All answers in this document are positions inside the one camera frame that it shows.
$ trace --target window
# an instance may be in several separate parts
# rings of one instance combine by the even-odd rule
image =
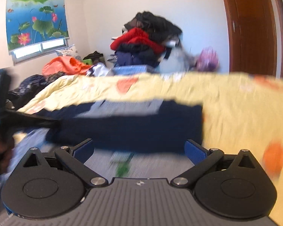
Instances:
[[[28,60],[37,56],[53,53],[56,49],[62,49],[68,47],[66,39],[51,40],[42,43],[38,43],[31,46],[25,46],[14,50],[12,59],[14,63],[19,63],[24,60]]]

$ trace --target pink lotus flower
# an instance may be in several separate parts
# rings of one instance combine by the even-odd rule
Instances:
[[[52,16],[52,21],[55,23],[58,20],[57,14],[56,13],[52,13],[51,16]]]
[[[27,43],[31,41],[29,37],[30,37],[29,33],[21,33],[21,35],[18,36],[18,43],[25,46]]]

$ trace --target window frame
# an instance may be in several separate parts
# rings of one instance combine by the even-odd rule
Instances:
[[[11,52],[10,54],[12,56],[12,60],[13,60],[14,65],[21,63],[21,62],[24,62],[24,61],[27,61],[27,60],[30,60],[30,59],[34,59],[34,58],[38,58],[40,56],[44,56],[44,55],[54,53],[56,50],[59,50],[59,49],[64,49],[64,48],[69,47],[68,46],[68,39],[67,38],[59,38],[57,40],[61,40],[61,39],[64,40],[64,45],[56,46],[56,47],[50,47],[50,48],[47,48],[47,49],[43,49],[42,42],[36,43],[36,44],[40,44],[41,51],[31,53],[31,54],[25,55],[25,56],[20,57],[20,58],[16,58],[16,55],[14,54],[14,52]]]

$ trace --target circular black disc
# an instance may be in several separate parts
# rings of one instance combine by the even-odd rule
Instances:
[[[209,173],[197,181],[194,191],[208,210],[234,219],[268,215],[276,199],[275,190],[270,190],[260,176],[249,170],[234,175],[227,171]]]
[[[75,175],[40,167],[12,174],[2,189],[2,201],[13,213],[27,218],[51,218],[74,208],[85,194]]]

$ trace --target door frame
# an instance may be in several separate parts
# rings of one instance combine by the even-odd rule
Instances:
[[[281,77],[283,77],[283,1],[282,0],[276,0],[277,9],[279,13],[279,19],[280,19],[280,27],[281,27]],[[229,38],[229,51],[230,51],[230,62],[229,62],[229,71],[233,71],[233,65],[234,65],[234,51],[233,51],[233,43],[234,43],[234,31],[233,31],[233,25],[232,25],[232,17],[230,13],[230,6],[229,6],[229,0],[224,0],[225,5],[225,12],[226,12],[226,18],[228,23],[228,38]],[[273,24],[273,31],[274,31],[274,68],[273,68],[273,76],[276,74],[277,69],[277,38],[276,38],[276,29],[275,29],[275,15],[272,8],[271,0],[269,1],[269,11],[272,12],[272,24]]]

